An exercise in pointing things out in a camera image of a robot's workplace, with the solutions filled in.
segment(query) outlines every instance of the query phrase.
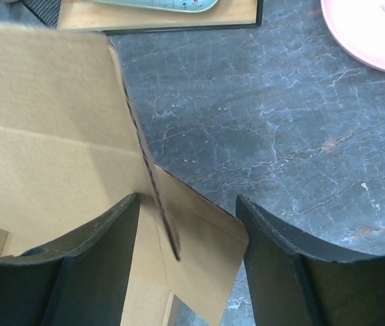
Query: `black mesh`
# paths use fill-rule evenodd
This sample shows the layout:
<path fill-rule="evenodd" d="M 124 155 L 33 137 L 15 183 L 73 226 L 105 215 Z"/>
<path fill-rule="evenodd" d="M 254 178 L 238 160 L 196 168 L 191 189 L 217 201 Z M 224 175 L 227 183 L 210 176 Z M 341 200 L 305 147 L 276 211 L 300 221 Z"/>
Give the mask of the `black mesh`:
<path fill-rule="evenodd" d="M 56 28 L 61 0 L 22 0 L 22 2 L 43 24 Z"/>

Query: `pink plate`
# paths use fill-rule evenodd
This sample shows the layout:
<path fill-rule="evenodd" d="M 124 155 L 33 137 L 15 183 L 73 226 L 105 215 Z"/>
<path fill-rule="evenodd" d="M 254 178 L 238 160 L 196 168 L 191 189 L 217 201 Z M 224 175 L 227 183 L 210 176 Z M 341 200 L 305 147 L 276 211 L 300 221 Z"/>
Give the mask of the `pink plate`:
<path fill-rule="evenodd" d="M 356 59 L 385 71 L 385 0 L 320 0 L 337 42 Z"/>

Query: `plate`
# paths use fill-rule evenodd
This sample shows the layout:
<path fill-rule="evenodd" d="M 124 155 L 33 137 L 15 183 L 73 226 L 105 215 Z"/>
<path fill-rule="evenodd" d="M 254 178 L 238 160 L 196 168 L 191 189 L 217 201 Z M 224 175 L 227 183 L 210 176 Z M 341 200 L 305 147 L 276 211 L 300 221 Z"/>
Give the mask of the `plate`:
<path fill-rule="evenodd" d="M 325 22 L 349 54 L 385 71 L 385 0 L 321 0 Z"/>
<path fill-rule="evenodd" d="M 218 0 L 92 0 L 111 5 L 127 5 L 170 12 L 200 13 L 209 10 Z"/>

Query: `table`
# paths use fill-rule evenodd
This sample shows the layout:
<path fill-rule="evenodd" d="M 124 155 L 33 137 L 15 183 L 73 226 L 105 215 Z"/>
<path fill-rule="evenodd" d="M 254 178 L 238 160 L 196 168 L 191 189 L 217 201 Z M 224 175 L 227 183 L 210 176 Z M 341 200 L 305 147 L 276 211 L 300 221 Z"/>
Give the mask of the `table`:
<path fill-rule="evenodd" d="M 17 5 L 0 17 L 33 22 Z M 324 240 L 385 253 L 385 73 L 336 44 L 319 0 L 268 0 L 260 29 L 113 42 L 163 167 L 231 213 L 244 194 Z M 205 324 L 183 307 L 179 325 Z M 244 270 L 222 325 L 254 325 Z"/>

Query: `wooden board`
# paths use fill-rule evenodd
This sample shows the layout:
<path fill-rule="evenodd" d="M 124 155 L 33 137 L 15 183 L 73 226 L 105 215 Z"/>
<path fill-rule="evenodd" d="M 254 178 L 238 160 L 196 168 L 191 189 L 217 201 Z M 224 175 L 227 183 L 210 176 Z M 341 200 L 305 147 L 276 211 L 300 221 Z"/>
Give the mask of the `wooden board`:
<path fill-rule="evenodd" d="M 257 0 L 219 0 L 199 14 L 62 0 L 58 29 L 63 31 L 126 31 L 191 26 L 255 24 Z"/>

